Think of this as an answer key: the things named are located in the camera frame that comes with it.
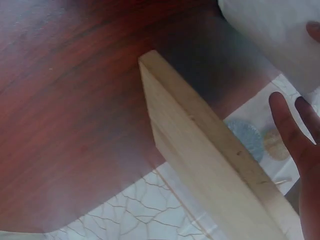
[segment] light wood board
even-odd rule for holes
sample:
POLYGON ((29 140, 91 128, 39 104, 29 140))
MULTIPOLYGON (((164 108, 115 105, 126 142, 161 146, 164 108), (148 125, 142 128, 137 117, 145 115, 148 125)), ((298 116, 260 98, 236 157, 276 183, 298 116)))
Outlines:
POLYGON ((302 240, 300 219, 208 104, 156 52, 139 59, 155 144, 230 240, 302 240))

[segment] finger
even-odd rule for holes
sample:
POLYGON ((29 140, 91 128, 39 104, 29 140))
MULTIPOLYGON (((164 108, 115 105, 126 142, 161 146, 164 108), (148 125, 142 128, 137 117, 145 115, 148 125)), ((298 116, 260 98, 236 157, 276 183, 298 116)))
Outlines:
POLYGON ((315 143, 320 144, 320 118, 318 114, 303 97, 296 99, 295 107, 315 143))
POLYGON ((306 24, 306 31, 314 40, 320 43, 320 22, 310 21, 306 24))
POLYGON ((281 93, 272 93, 269 98, 269 104, 274 123, 281 138, 298 166, 298 163, 306 156, 309 150, 314 147, 314 144, 301 132, 281 93))

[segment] wood surface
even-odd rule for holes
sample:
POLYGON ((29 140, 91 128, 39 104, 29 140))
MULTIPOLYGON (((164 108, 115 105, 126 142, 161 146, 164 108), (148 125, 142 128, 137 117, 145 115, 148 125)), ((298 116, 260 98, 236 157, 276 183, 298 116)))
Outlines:
POLYGON ((0 13, 3 231, 59 229, 164 162, 149 124, 142 54, 156 47, 172 58, 185 41, 210 45, 219 71, 201 85, 221 118, 274 77, 248 42, 215 24, 211 0, 1 0, 0 13))
POLYGON ((231 240, 302 240, 300 219, 209 105, 156 51, 139 59, 155 144, 231 240))

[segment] hand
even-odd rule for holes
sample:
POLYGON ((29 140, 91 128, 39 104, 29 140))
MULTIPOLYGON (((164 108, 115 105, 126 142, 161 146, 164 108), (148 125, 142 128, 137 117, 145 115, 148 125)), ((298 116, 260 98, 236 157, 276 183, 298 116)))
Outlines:
MULTIPOLYGON (((306 30, 320 43, 320 23, 309 22, 306 30)), ((313 144, 299 129, 285 98, 274 92, 269 98, 274 123, 290 152, 301 178, 299 213, 305 240, 320 239, 320 118, 302 97, 295 101, 305 126, 312 135, 313 144)))
POLYGON ((303 177, 310 169, 320 164, 320 118, 309 103, 302 97, 297 98, 295 107, 314 141, 319 144, 314 145, 299 129, 281 93, 271 94, 269 104, 274 123, 300 176, 303 177))
POLYGON ((306 31, 314 40, 320 43, 320 22, 310 21, 306 25, 306 31))

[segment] white cloth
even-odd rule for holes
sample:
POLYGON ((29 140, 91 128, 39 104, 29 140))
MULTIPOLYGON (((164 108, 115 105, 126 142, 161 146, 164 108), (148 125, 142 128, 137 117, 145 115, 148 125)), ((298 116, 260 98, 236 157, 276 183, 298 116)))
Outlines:
POLYGON ((320 0, 219 0, 227 21, 253 41, 311 104, 320 93, 320 44, 306 23, 320 22, 320 0))

